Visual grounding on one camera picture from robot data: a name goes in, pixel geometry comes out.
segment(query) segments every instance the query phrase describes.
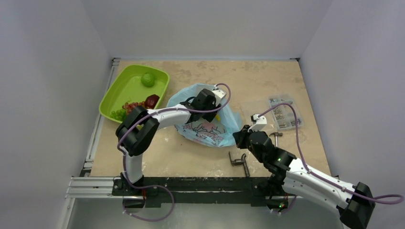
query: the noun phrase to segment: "white backdrop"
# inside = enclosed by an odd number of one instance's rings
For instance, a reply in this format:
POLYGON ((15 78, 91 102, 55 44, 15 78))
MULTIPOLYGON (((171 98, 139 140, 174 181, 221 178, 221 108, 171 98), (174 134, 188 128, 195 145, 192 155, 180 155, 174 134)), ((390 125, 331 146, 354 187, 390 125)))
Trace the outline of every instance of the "white backdrop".
MULTIPOLYGON (((334 174, 405 194, 405 1, 335 0, 300 66, 334 174)), ((369 229, 403 229, 405 204, 369 229)))
POLYGON ((54 229, 109 55, 80 0, 0 2, 0 228, 54 229))
POLYGON ((299 57, 332 0, 83 0, 114 57, 299 57))

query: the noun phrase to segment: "green ball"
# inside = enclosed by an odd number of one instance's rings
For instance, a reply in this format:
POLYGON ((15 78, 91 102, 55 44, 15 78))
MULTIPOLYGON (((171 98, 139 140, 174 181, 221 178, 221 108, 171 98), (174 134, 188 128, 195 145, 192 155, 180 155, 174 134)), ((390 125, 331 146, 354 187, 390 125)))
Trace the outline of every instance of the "green ball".
POLYGON ((150 73, 145 73, 141 77, 140 81, 145 87, 152 87, 155 85, 155 76, 150 73))

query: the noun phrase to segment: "beige table surface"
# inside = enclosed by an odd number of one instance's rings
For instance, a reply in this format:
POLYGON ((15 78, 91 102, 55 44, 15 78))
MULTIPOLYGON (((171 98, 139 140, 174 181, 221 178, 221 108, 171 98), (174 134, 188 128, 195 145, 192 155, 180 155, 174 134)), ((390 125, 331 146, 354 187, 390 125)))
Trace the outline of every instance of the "beige table surface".
MULTIPOLYGON (((233 111, 240 112, 242 120, 245 120, 244 107, 254 104, 250 101, 265 100, 275 94, 290 94, 304 121, 299 129, 299 137, 305 160, 309 165, 330 174, 298 62, 121 61, 117 72, 132 64, 153 66, 170 75, 170 84, 160 108, 165 107, 168 99, 180 89, 194 83, 228 84, 232 90, 230 106, 233 111)), ((274 121, 268 119, 268 122, 267 132, 276 131, 272 125, 274 121)), ((116 149, 117 127, 118 123, 104 120, 91 176, 114 177, 122 171, 122 155, 116 149)), ((279 147, 299 157, 295 131, 283 131, 283 134, 279 138, 279 147)), ((144 153, 142 170, 148 177, 244 177, 243 166, 231 166, 228 151, 231 151, 233 159, 246 153, 252 177, 271 175, 248 150, 239 150, 235 146, 203 146, 185 139, 173 126, 155 134, 144 153)))

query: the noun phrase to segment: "plastic bag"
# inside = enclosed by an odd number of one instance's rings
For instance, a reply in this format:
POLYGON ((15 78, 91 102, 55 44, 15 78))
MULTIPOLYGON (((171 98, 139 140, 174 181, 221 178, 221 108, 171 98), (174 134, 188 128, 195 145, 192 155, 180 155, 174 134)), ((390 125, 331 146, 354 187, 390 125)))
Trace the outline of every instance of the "plastic bag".
MULTIPOLYGON (((204 88, 212 90, 214 86, 197 83, 186 87, 169 99, 167 107, 175 106, 192 96, 197 96, 204 88)), ((221 104, 224 104, 226 100, 227 96, 221 101, 221 104)), ((176 125, 175 127, 185 138, 206 146, 224 147, 235 145, 235 139, 232 134, 240 131, 242 127, 240 114, 238 112, 232 112, 231 107, 227 104, 218 112, 218 115, 220 120, 214 118, 212 122, 208 122, 200 118, 198 121, 176 125)))

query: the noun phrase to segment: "green tray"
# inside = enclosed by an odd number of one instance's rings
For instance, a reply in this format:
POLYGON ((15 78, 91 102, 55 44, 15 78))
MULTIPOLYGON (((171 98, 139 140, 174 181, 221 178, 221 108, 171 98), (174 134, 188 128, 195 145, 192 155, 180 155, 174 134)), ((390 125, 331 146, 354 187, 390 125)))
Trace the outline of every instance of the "green tray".
POLYGON ((156 68, 131 65, 126 67, 121 74, 115 79, 114 83, 108 89, 106 95, 98 107, 100 114, 114 122, 121 123, 111 117, 111 112, 122 108, 125 102, 142 102, 152 94, 157 94, 160 99, 155 108, 160 105, 162 98, 169 85, 169 74, 156 68), (140 79, 143 74, 150 73, 155 76, 155 85, 145 87, 140 79))

